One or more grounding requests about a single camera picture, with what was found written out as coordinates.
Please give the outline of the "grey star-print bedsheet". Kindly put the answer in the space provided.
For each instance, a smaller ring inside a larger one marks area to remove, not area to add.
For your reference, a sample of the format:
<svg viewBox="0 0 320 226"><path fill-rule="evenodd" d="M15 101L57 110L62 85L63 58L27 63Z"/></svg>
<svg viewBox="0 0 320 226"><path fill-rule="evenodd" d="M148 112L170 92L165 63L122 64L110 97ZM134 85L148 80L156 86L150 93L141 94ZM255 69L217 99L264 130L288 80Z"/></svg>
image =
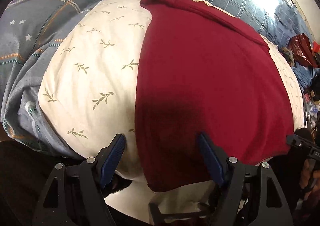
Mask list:
<svg viewBox="0 0 320 226"><path fill-rule="evenodd" d="M13 0L1 16L1 123L7 135L51 156L79 158L50 127L39 89L53 54L101 0Z"/></svg>

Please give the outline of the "red sweater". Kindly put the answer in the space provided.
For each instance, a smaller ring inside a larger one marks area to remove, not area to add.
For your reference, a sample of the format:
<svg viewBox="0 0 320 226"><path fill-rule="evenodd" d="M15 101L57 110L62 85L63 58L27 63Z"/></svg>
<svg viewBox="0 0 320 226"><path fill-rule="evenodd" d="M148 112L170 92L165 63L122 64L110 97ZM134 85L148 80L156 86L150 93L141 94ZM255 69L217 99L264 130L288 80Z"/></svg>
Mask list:
<svg viewBox="0 0 320 226"><path fill-rule="evenodd" d="M151 13L140 54L135 110L149 188L208 181L205 133L245 164L288 152L294 131L284 83L259 33L193 0L141 0Z"/></svg>

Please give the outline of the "clutter pile beside bed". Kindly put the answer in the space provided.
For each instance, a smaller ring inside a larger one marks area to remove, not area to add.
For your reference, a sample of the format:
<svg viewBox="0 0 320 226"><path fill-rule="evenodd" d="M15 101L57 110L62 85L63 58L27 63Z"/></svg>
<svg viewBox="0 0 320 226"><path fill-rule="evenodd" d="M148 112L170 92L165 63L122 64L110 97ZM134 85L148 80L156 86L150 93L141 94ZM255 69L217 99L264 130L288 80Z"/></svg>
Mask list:
<svg viewBox="0 0 320 226"><path fill-rule="evenodd" d="M287 47L282 47L279 52L286 59L287 63L293 70L299 87L302 91L303 108L304 108L304 126L311 132L316 131L316 122L319 117L319 103L314 101L315 92L311 89L311 84L319 76L319 68L305 67L294 60L293 52Z"/></svg>

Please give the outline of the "cream leaf-print pillow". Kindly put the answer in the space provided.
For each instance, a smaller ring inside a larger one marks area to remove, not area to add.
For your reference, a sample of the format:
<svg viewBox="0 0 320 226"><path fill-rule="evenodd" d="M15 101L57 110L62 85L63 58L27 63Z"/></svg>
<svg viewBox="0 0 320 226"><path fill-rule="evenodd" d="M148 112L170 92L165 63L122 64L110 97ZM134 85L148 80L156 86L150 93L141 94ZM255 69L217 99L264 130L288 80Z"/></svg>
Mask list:
<svg viewBox="0 0 320 226"><path fill-rule="evenodd" d="M95 156L118 133L125 136L117 174L134 184L107 203L147 220L150 202L167 213L196 211L213 183L209 179L164 192L148 186L137 149L135 110L140 54L152 16L140 1L103 0L73 28L43 76L39 105L57 135L82 157ZM261 37L289 96L295 131L304 125L299 83L277 47Z"/></svg>

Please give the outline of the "red shiny plastic bag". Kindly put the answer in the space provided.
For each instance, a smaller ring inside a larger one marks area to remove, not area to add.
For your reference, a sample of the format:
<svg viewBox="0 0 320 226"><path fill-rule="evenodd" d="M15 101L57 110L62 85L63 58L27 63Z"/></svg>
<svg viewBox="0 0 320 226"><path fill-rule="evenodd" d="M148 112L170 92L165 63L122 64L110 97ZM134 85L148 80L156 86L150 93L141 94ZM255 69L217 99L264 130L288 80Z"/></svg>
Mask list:
<svg viewBox="0 0 320 226"><path fill-rule="evenodd" d="M304 33L297 34L289 40L288 48L292 51L294 60L305 67L319 68L319 43L310 42Z"/></svg>

